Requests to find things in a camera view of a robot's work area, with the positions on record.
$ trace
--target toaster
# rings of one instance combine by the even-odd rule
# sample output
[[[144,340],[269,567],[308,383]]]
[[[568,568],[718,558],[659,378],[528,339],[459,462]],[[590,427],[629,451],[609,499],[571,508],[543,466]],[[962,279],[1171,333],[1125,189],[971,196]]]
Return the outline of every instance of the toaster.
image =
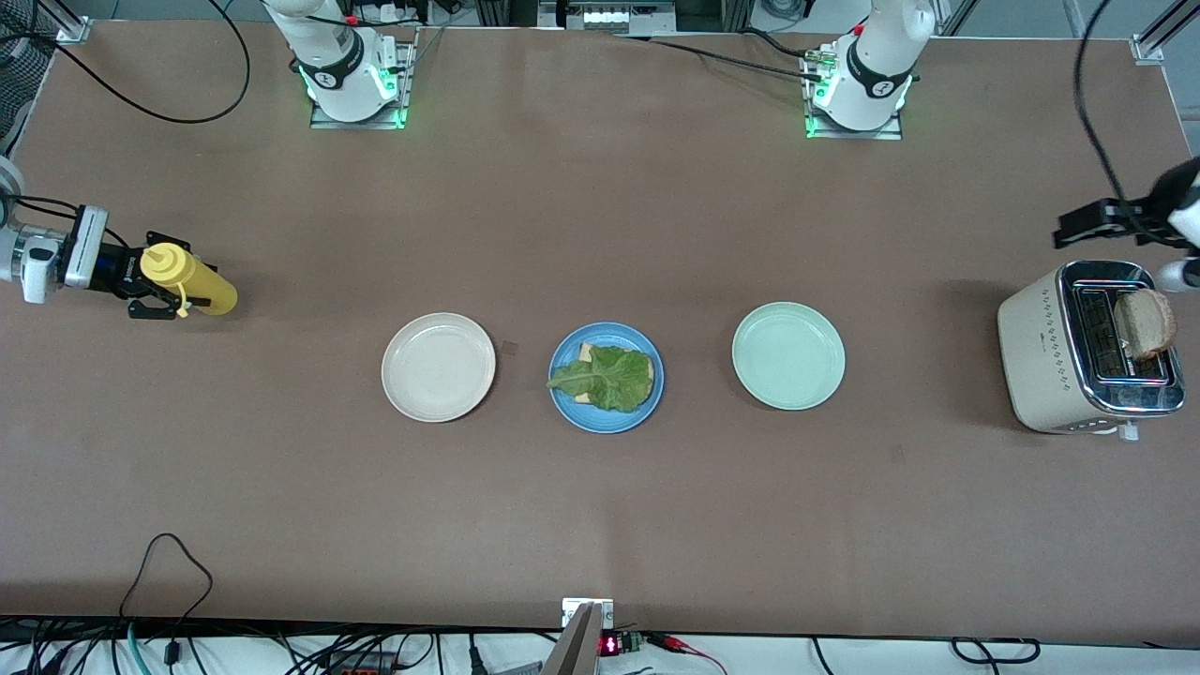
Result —
[[[1139,265],[1076,261],[1000,305],[1000,351],[1013,411],[1048,434],[1138,440],[1136,422],[1183,406],[1175,348],[1135,362],[1124,353],[1114,306],[1154,280]]]

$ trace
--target black cable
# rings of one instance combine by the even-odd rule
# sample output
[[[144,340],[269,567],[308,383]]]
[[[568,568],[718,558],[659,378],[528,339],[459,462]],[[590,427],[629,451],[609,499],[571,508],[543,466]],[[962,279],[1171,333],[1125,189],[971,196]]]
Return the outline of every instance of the black cable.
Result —
[[[1104,149],[1104,144],[1100,143],[1100,137],[1096,133],[1096,127],[1092,125],[1092,118],[1087,114],[1087,100],[1084,96],[1084,59],[1087,54],[1087,44],[1092,41],[1092,32],[1096,30],[1096,24],[1100,19],[1100,14],[1104,10],[1109,7],[1112,0],[1100,0],[1099,6],[1092,12],[1092,17],[1087,20],[1087,26],[1084,29],[1084,36],[1079,42],[1079,50],[1075,53],[1075,66],[1072,70],[1072,89],[1075,94],[1075,113],[1079,115],[1080,124],[1084,125],[1084,133],[1087,135],[1088,143],[1096,150],[1096,156],[1100,160],[1100,168],[1104,171],[1104,177],[1108,178],[1109,185],[1112,187],[1112,193],[1116,195],[1117,205],[1121,209],[1121,214],[1129,220],[1133,228],[1138,231],[1138,234],[1154,241],[1156,244],[1163,244],[1170,246],[1171,244],[1164,240],[1158,234],[1147,231],[1138,216],[1133,213],[1133,208],[1129,205],[1129,201],[1126,198],[1124,189],[1121,186],[1121,180],[1117,179],[1117,173],[1112,168],[1112,160],[1109,157],[1108,150]]]
[[[73,11],[71,10],[71,7],[67,7],[66,2],[64,2],[62,0],[53,0],[53,2],[54,2],[55,5],[58,5],[59,7],[61,7],[61,8],[62,8],[62,11],[64,11],[64,12],[66,12],[66,13],[67,13],[67,16],[68,16],[68,17],[71,17],[72,19],[74,19],[76,22],[79,22],[79,23],[82,23],[82,22],[83,22],[83,19],[80,19],[80,18],[79,18],[79,14],[74,13],[74,12],[73,12]]]
[[[467,633],[467,656],[470,657],[470,675],[490,675],[487,667],[484,665],[484,657],[479,653],[479,646],[475,645],[475,633]]]
[[[817,640],[816,638],[810,638],[810,639],[812,640],[812,649],[816,650],[817,652],[817,661],[821,662],[821,668],[824,669],[826,675],[833,675],[833,669],[829,668],[829,664],[824,659],[824,652],[821,651],[821,641]]]
[[[126,247],[126,249],[128,249],[128,247],[130,247],[130,245],[125,243],[125,238],[124,238],[124,237],[121,237],[120,234],[118,234],[118,233],[113,232],[112,229],[109,229],[109,228],[107,228],[107,227],[106,227],[106,228],[104,228],[104,234],[108,234],[108,235],[109,235],[109,237],[112,237],[113,239],[116,239],[116,243],[118,243],[118,244],[120,244],[121,246],[124,246],[124,247]]]
[[[166,115],[166,114],[162,114],[162,113],[157,113],[155,110],[151,110],[150,108],[146,108],[142,103],[138,103],[137,101],[130,98],[125,94],[121,94],[120,91],[118,91],[116,88],[114,88],[112,84],[108,84],[108,82],[106,82],[103,77],[101,77],[100,74],[97,74],[96,71],[91,70],[91,67],[89,67],[88,64],[83,62],[83,60],[80,60],[79,56],[76,56],[70,49],[67,49],[66,47],[59,44],[59,42],[56,40],[52,40],[52,38],[37,35],[36,32],[26,32],[26,34],[8,35],[8,36],[5,36],[5,37],[0,37],[0,44],[2,44],[5,42],[11,42],[13,40],[22,40],[22,38],[36,40],[36,41],[38,41],[38,42],[41,42],[43,44],[47,44],[47,46],[53,47],[53,48],[58,49],[59,52],[61,52],[66,58],[71,59],[74,62],[74,65],[79,66],[79,68],[83,70],[83,72],[88,73],[89,77],[91,77],[94,80],[96,80],[97,84],[100,84],[101,86],[103,86],[104,89],[107,89],[109,94],[112,94],[113,96],[116,96],[118,98],[121,100],[122,103],[125,103],[125,104],[127,104],[127,106],[137,109],[140,113],[145,113],[145,114],[148,114],[148,115],[150,115],[150,117],[152,117],[155,119],[160,119],[162,121],[169,121],[169,123],[174,123],[174,124],[204,124],[204,123],[210,123],[210,121],[214,121],[214,120],[218,120],[218,119],[228,115],[229,113],[232,113],[234,110],[234,108],[236,108],[238,106],[240,106],[241,101],[246,97],[246,91],[250,89],[250,48],[246,47],[246,41],[241,37],[241,31],[238,30],[238,25],[235,23],[233,23],[233,19],[229,18],[229,14],[226,13],[226,11],[221,7],[221,5],[218,5],[216,0],[208,0],[208,2],[209,2],[209,5],[212,5],[212,7],[216,8],[217,12],[221,13],[221,18],[224,19],[224,22],[229,25],[229,29],[233,30],[234,37],[238,38],[238,43],[241,46],[242,59],[246,62],[246,77],[242,80],[241,91],[238,94],[238,97],[234,100],[233,103],[229,103],[229,106],[227,106],[223,110],[221,110],[218,113],[215,113],[215,114],[211,114],[211,115],[206,115],[206,117],[203,117],[203,118],[176,118],[176,117],[172,117],[172,115]]]
[[[96,645],[100,644],[100,638],[102,635],[103,635],[102,632],[96,633],[96,637],[92,638],[90,643],[88,643],[88,649],[83,651],[83,656],[79,657],[79,662],[74,664],[74,667],[67,673],[67,675],[78,675],[79,673],[83,673],[84,664],[88,663],[88,657],[91,656],[91,650],[96,649]]]
[[[116,640],[120,637],[121,620],[113,623],[112,641],[108,645],[109,655],[113,657],[113,675],[121,675],[121,664],[116,662]]]
[[[47,209],[46,207],[38,207],[37,204],[34,204],[31,202],[26,202],[24,199],[17,199],[17,203],[20,204],[22,207],[25,207],[26,209],[29,209],[31,211],[37,211],[40,214],[46,214],[46,215],[50,215],[50,216],[58,216],[58,217],[61,217],[61,219],[65,219],[65,220],[74,220],[76,217],[78,217],[78,214],[65,214],[62,211],[55,211],[54,209]]]
[[[299,668],[300,663],[296,659],[296,652],[292,649],[292,643],[288,641],[288,637],[283,634],[283,629],[280,628],[278,623],[275,625],[275,632],[280,635],[280,643],[283,645],[283,649],[288,650],[288,656],[292,657],[292,667]]]
[[[41,667],[41,647],[37,644],[37,633],[42,629],[42,622],[38,621],[34,625],[34,631],[29,635],[29,663],[25,665],[25,673],[35,673],[35,668]]]
[[[972,657],[962,653],[962,650],[959,649],[959,643],[968,643],[974,645],[976,649],[979,650],[979,652],[983,655],[983,658]],[[991,651],[988,650],[988,646],[984,645],[982,640],[978,640],[976,638],[950,638],[950,650],[954,651],[954,656],[973,665],[990,665],[992,675],[1000,675],[1001,665],[1022,665],[1026,663],[1032,663],[1037,661],[1038,657],[1042,656],[1042,643],[1037,640],[1026,640],[1026,639],[1013,640],[1013,644],[1032,645],[1033,651],[1026,656],[1020,656],[1015,658],[996,658],[995,656],[991,655]]]
[[[365,638],[370,638],[372,634],[378,633],[380,629],[383,629],[382,626],[368,626],[368,627],[366,627],[365,631],[359,631],[359,632],[355,632],[355,633],[349,634],[349,635],[341,635],[341,637],[338,637],[338,639],[334,640],[332,644],[330,644],[330,645],[328,645],[328,646],[325,646],[323,649],[319,649],[319,650],[310,653],[308,656],[301,657],[299,659],[300,667],[299,668],[293,667],[293,668],[288,669],[287,673],[284,673],[283,675],[293,675],[293,674],[304,675],[304,673],[306,673],[306,670],[310,667],[322,667],[322,668],[326,668],[328,669],[328,664],[322,663],[322,661],[326,659],[328,657],[331,657],[337,651],[346,651],[346,650],[353,651],[355,649],[361,647],[361,645],[355,646],[355,643],[358,643],[359,640],[362,640]],[[410,633],[410,632],[415,632],[418,629],[392,631],[392,632],[389,633],[389,637],[390,635],[398,635],[398,634],[406,633],[406,632]]]
[[[79,215],[79,205],[72,204],[70,202],[64,202],[62,199],[52,199],[49,197],[34,197],[31,195],[5,195],[2,197],[5,201],[16,202],[26,209],[35,210],[38,213],[48,214],[52,216],[58,216],[61,219],[74,220]],[[56,207],[62,207],[70,213],[56,211],[54,209],[47,209],[46,207],[38,207],[32,202],[40,202],[42,204],[54,204]]]
[[[62,199],[52,199],[49,197],[35,197],[32,195],[6,195],[6,199],[17,199],[20,202],[41,202],[43,204],[54,204],[55,207],[62,207],[64,209],[71,209],[72,211],[79,210],[79,204],[72,204],[71,202],[64,202]]]
[[[196,640],[191,635],[185,638],[187,640],[187,646],[192,650],[192,658],[196,659],[196,667],[200,669],[200,675],[209,675],[206,668],[204,668],[204,659],[200,658],[200,652],[196,649]]]
[[[788,56],[796,56],[797,59],[804,58],[804,50],[790,49],[787,47],[784,47],[778,40],[772,37],[770,34],[767,31],[758,30],[754,26],[748,25],[746,28],[742,29],[742,32],[745,32],[748,35],[756,35],[766,40],[767,44],[770,44],[776,52],[782,52],[784,54],[787,54]]]
[[[142,554],[142,565],[138,566],[138,574],[133,578],[133,584],[130,584],[130,589],[125,591],[125,597],[121,598],[121,604],[118,605],[116,608],[116,615],[119,619],[122,620],[127,617],[127,615],[125,614],[125,605],[128,604],[130,598],[133,597],[133,591],[138,589],[138,584],[142,581],[142,575],[145,574],[146,563],[150,561],[150,554],[154,551],[154,545],[158,543],[158,539],[162,538],[168,538],[175,542],[175,545],[179,546],[179,550],[182,551],[187,561],[191,562],[192,566],[196,567],[196,569],[199,569],[200,574],[204,574],[204,578],[208,580],[208,585],[205,586],[204,592],[200,593],[200,597],[197,598],[196,602],[192,603],[192,607],[187,608],[187,611],[185,611],[175,622],[175,627],[178,628],[179,625],[181,625],[184,620],[186,620],[192,614],[192,611],[196,610],[196,608],[200,607],[200,603],[203,603],[209,597],[209,593],[212,592],[212,573],[209,572],[208,567],[204,567],[204,563],[196,560],[196,556],[192,555],[192,551],[187,550],[187,545],[184,544],[184,540],[180,539],[179,536],[175,534],[174,532],[160,532],[155,534],[152,539],[150,539],[149,544],[146,544],[146,550],[144,554]]]
[[[816,73],[806,73],[800,71],[790,71],[787,68],[776,68],[775,66],[768,66],[764,64],[756,64],[754,61],[743,61],[742,59],[734,59],[733,56],[726,56],[725,54],[716,54],[714,52],[708,52],[707,49],[697,49],[696,47],[689,47],[686,44],[678,44],[676,42],[656,42],[654,40],[649,41],[650,44],[661,44],[662,47],[670,47],[672,49],[682,49],[684,52],[691,52],[692,54],[700,54],[701,56],[708,56],[709,59],[716,59],[718,61],[725,61],[727,64],[733,64],[736,66],[742,66],[745,68],[755,68],[766,72],[773,72],[776,74],[786,74],[788,77],[798,77],[800,79],[808,79],[812,82],[820,82],[821,76]]]
[[[413,633],[409,633],[409,634],[404,635],[403,638],[401,638],[400,646],[396,647],[396,658],[397,659],[400,659],[400,652],[404,649],[404,643],[409,638],[412,638],[412,637],[413,637]],[[425,649],[425,653],[422,653],[413,663],[404,664],[404,663],[400,663],[397,661],[396,662],[396,670],[408,670],[409,668],[415,668],[415,667],[420,665],[426,658],[428,658],[432,652],[433,652],[433,635],[430,635],[430,646]]]

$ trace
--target bread slice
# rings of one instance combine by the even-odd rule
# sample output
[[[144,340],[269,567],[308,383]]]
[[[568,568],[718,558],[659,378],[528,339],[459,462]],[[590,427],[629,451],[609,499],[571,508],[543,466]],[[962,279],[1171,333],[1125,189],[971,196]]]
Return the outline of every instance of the bread slice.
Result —
[[[1153,358],[1175,344],[1175,313],[1166,295],[1142,288],[1117,299],[1112,310],[1117,336],[1133,360]]]
[[[592,345],[588,345],[587,342],[584,342],[583,345],[580,346],[580,360],[581,362],[592,363]],[[647,364],[647,370],[650,371],[650,380],[653,381],[654,380],[654,362],[653,360],[649,364]],[[584,392],[584,393],[580,394],[578,396],[575,396],[575,402],[576,404],[590,404],[592,402],[592,396],[588,396],[588,393]]]

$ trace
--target table surface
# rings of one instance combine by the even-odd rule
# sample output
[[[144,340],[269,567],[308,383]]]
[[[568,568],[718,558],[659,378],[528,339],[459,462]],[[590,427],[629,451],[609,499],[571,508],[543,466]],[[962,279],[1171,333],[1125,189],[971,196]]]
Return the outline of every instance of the table surface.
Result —
[[[101,23],[78,53],[199,114],[240,83],[226,31]],[[221,121],[158,123],[61,59],[37,104],[30,193],[192,241],[241,304],[132,322],[113,298],[5,289],[0,611],[114,614],[170,530],[216,577],[209,616],[544,627],[582,595],[673,631],[1200,638],[1200,413],[1136,446],[1043,436],[1001,370],[995,312],[1024,285],[1171,257],[1050,246],[1060,214],[1110,193],[1074,43],[932,42],[888,143],[804,138],[794,80],[534,30],[446,31],[402,132],[310,131],[280,35],[242,31],[253,84]],[[1087,72],[1141,195],[1187,157],[1162,72],[1123,42]],[[773,300],[845,341],[815,410],[767,410],[733,374],[736,325]],[[1200,312],[1176,305],[1187,368]],[[392,334],[433,311],[499,347],[487,399],[444,425],[379,384]],[[614,437],[544,388],[559,340],[600,319],[666,364],[658,411]],[[174,615],[202,579],[164,546],[145,585],[131,610]]]

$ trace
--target mustard bottle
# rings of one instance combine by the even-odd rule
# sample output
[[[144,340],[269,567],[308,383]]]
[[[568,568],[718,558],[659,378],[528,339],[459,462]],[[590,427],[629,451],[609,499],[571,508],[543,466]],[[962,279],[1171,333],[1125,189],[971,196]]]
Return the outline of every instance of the mustard bottle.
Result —
[[[238,289],[176,244],[155,244],[142,252],[142,274],[185,303],[188,298],[208,298],[202,312],[221,316],[238,304]],[[180,307],[179,316],[187,316]]]

